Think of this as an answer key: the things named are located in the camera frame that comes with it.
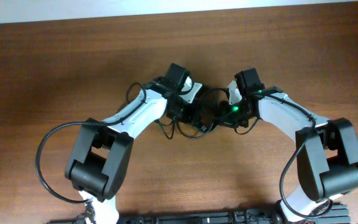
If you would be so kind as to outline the black USB cable blue plug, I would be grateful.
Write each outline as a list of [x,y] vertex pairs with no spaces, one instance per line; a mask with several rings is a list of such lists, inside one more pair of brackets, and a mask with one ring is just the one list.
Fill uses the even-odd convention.
[[181,118],[175,121],[178,132],[187,139],[201,139],[214,131],[227,117],[219,108],[219,94],[228,95],[228,88],[202,88],[194,101],[186,105]]

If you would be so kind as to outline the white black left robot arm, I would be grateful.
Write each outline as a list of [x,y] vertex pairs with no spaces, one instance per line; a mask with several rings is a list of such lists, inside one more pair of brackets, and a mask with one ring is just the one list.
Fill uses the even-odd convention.
[[165,76],[140,84],[139,94],[115,115],[81,124],[65,177],[82,197],[81,223],[117,223],[115,196],[124,182],[134,140],[166,112],[176,121],[191,105],[203,84],[173,63]]

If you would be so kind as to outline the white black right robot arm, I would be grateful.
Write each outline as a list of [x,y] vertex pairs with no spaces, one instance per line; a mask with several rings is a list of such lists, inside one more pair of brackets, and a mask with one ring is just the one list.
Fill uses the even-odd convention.
[[334,200],[358,189],[358,140],[346,118],[329,119],[295,103],[281,89],[266,88],[256,69],[237,73],[221,103],[219,123],[251,131],[250,119],[274,125],[295,142],[279,180],[273,211],[249,211],[247,221],[345,223]]

